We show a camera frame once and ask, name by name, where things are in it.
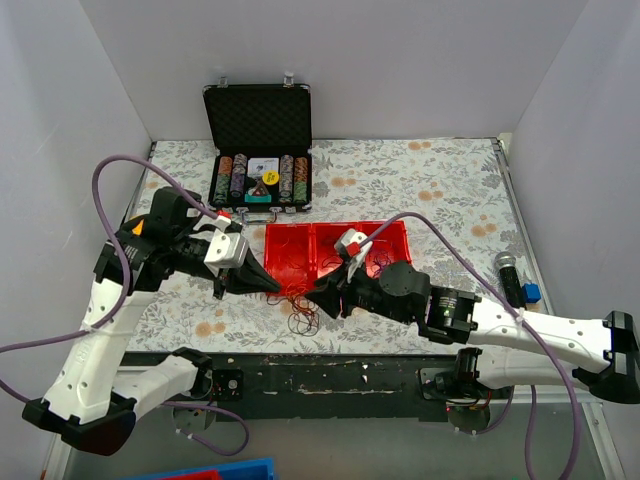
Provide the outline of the red three-compartment bin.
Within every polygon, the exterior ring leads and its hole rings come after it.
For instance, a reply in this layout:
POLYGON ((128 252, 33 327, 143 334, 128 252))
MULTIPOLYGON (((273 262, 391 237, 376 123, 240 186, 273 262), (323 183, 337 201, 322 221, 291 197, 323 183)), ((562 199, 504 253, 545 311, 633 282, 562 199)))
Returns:
MULTIPOLYGON (((344 232, 355 229, 369 235, 381 225, 380 221, 269 225, 265 234, 264 268, 281 284, 279 293, 289 286, 303 286, 309 291, 318 278, 341 264, 334 244, 344 232)), ((376 237, 366 256, 365 268, 369 276, 376 278, 384 267, 397 261, 412 261, 402 221, 395 222, 376 237)))

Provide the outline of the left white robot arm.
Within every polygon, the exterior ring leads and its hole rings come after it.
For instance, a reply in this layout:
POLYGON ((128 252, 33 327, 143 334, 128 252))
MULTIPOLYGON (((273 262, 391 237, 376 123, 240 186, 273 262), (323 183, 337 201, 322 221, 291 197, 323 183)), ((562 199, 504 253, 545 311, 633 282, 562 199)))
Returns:
POLYGON ((109 456, 127 441, 140 418, 178 395, 211 395, 216 376, 204 353, 181 347, 131 380, 118 368, 136 325, 161 284, 176 272, 210 280, 213 295, 277 293, 280 284, 255 259, 241 226, 227 216, 202 237, 198 217, 172 187, 157 190, 147 214, 124 223, 116 237, 130 269, 106 243, 94 269, 91 297, 71 351, 43 397, 22 417, 60 435, 73 448, 109 456))

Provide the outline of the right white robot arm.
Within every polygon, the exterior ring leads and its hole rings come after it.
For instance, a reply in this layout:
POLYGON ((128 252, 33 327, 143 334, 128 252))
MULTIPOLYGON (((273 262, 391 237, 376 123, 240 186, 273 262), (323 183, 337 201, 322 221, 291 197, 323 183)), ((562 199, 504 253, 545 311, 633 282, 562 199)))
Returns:
POLYGON ((639 342, 630 314, 571 319, 525 311, 521 318, 474 293, 434 286, 428 274, 400 261, 373 278, 341 266, 321 277, 307 299, 332 318, 356 308, 414 323, 420 336, 460 346, 442 391, 475 397, 484 389, 560 385, 569 381, 605 401, 639 401, 639 342))

